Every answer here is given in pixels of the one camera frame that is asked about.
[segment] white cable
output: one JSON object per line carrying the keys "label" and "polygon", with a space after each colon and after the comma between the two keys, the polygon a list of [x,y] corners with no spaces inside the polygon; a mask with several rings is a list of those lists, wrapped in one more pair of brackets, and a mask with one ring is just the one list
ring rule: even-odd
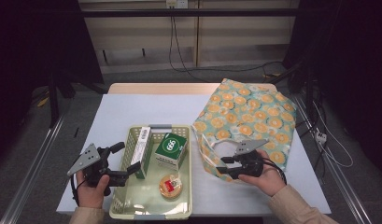
{"label": "white cable", "polygon": [[350,155],[350,153],[348,153],[348,151],[346,150],[346,148],[339,142],[339,140],[337,140],[336,138],[335,138],[335,136],[333,136],[333,134],[330,132],[330,130],[328,129],[328,127],[327,127],[327,125],[325,124],[325,122],[324,122],[324,119],[323,119],[323,117],[321,116],[321,114],[319,113],[319,110],[318,110],[318,107],[316,106],[316,103],[313,101],[313,105],[314,105],[314,107],[316,108],[316,110],[317,110],[317,112],[318,112],[318,115],[319,115],[319,117],[320,117],[320,120],[321,120],[321,122],[322,122],[322,124],[324,125],[324,127],[327,129],[327,132],[332,136],[332,138],[342,147],[342,149],[345,151],[345,153],[348,155],[348,157],[350,158],[350,160],[351,160],[351,162],[350,162],[350,164],[349,165],[344,165],[344,164],[342,164],[341,162],[339,162],[339,161],[337,161],[334,157],[333,157],[333,155],[331,155],[330,153],[328,153],[326,150],[325,150],[325,148],[322,146],[322,144],[320,143],[320,142],[318,142],[318,144],[321,146],[321,149],[322,150],[324,150],[324,152],[325,153],[327,153],[327,156],[329,157],[329,158],[331,158],[336,164],[338,164],[338,165],[341,165],[341,166],[344,166],[344,167],[351,167],[352,165],[353,165],[353,158],[351,157],[351,155]]}

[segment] basket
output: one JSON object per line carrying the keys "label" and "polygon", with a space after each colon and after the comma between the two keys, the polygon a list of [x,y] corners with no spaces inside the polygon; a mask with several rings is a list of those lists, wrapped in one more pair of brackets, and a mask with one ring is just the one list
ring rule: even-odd
{"label": "basket", "polygon": [[[191,127],[186,125],[147,125],[152,130],[152,154],[145,179],[130,175],[125,187],[114,190],[109,215],[125,220],[173,220],[187,219],[191,215]],[[135,145],[140,134],[140,126],[129,130],[126,148],[120,163],[120,170],[130,166]],[[160,166],[154,152],[166,133],[175,133],[188,139],[186,155],[179,171]],[[174,200],[165,199],[159,191],[159,183],[165,175],[179,174],[183,190]]]}

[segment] sleeve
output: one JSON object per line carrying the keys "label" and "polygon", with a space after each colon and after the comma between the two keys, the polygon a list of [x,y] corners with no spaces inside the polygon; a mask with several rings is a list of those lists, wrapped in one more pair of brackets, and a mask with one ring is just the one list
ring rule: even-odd
{"label": "sleeve", "polygon": [[292,186],[287,185],[269,202],[269,207],[284,223],[337,223],[310,205]]}
{"label": "sleeve", "polygon": [[77,207],[72,215],[70,224],[102,224],[105,211],[98,208]]}

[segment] hand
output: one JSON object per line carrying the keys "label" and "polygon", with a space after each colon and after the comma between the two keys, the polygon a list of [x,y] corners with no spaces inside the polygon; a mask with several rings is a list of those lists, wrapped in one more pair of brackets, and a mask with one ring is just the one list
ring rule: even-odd
{"label": "hand", "polygon": [[78,187],[79,207],[102,208],[104,190],[108,186],[109,175],[103,175],[95,188],[89,187],[88,182],[84,181],[83,171],[78,171],[77,183],[82,183]]}
{"label": "hand", "polygon": [[[264,150],[257,149],[257,151],[264,158],[269,159],[268,154]],[[263,165],[263,172],[260,177],[251,175],[239,175],[238,177],[240,180],[258,187],[263,193],[271,197],[286,186],[278,170],[266,164]]]}

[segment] toothpaste box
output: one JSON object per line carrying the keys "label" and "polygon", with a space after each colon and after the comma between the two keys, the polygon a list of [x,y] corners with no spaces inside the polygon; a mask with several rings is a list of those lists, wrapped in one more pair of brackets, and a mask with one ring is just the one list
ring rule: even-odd
{"label": "toothpaste box", "polygon": [[166,133],[155,151],[158,164],[179,170],[186,154],[187,139],[174,133]]}
{"label": "toothpaste box", "polygon": [[141,162],[141,168],[135,172],[138,179],[145,179],[149,166],[149,159],[151,154],[151,136],[152,132],[150,127],[142,127],[138,136],[137,144],[135,145],[134,154],[131,165],[136,162]]}

